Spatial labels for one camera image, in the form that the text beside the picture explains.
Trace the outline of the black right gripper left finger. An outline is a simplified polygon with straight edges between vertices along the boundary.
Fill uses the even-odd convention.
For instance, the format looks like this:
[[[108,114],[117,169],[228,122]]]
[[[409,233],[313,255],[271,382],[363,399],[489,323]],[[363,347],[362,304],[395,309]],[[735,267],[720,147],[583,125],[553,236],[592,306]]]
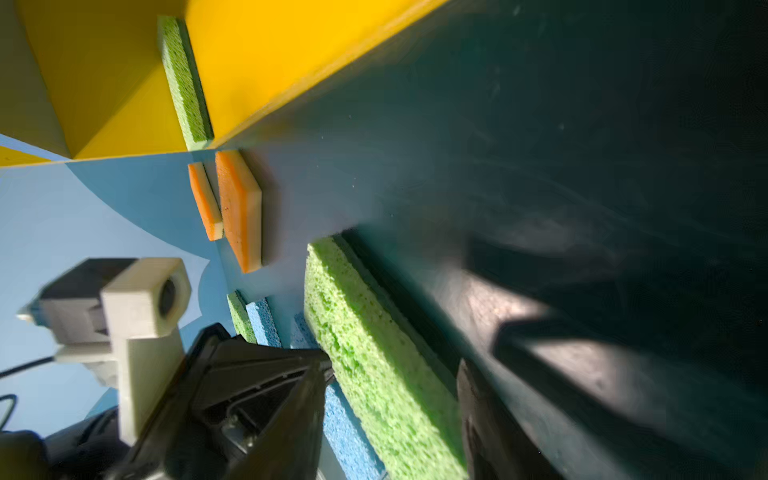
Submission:
[[[325,376],[311,366],[228,479],[314,479],[324,415]]]

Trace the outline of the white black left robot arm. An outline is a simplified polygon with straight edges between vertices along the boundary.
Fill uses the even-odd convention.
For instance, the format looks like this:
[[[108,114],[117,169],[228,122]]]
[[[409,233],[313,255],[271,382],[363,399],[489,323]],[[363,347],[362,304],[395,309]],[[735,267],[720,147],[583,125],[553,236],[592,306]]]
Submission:
[[[202,330],[134,445],[111,408],[46,439],[1,435],[4,479],[314,479],[325,391],[319,349],[281,349]]]

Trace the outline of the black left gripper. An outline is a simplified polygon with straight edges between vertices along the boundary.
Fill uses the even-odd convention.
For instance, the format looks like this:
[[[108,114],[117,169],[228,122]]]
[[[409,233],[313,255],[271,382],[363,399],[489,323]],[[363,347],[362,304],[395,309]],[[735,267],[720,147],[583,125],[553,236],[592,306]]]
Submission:
[[[321,349],[282,349],[203,329],[146,430],[108,479],[228,479],[313,365],[333,380]]]

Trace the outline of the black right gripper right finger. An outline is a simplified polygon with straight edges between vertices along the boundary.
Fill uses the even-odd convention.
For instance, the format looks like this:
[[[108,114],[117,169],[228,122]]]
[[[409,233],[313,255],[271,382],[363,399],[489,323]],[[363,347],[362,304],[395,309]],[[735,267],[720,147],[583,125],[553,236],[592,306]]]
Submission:
[[[462,443],[471,479],[559,479],[544,457],[472,363],[456,375]]]

